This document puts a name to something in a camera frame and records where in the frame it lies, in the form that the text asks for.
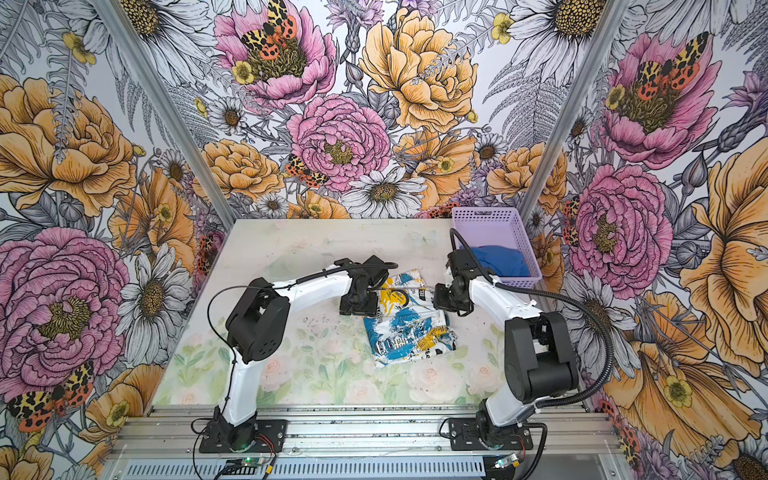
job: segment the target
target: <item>plastic basket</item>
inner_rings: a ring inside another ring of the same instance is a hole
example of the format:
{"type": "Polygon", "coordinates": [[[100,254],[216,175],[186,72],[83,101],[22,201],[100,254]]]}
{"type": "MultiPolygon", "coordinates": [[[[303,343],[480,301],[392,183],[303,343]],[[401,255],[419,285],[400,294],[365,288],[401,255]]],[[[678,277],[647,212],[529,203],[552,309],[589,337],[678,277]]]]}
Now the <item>plastic basket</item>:
{"type": "Polygon", "coordinates": [[[531,276],[503,276],[509,286],[531,288],[541,280],[531,241],[516,208],[512,207],[454,207],[453,227],[467,240],[470,247],[500,245],[520,250],[531,276]]]}

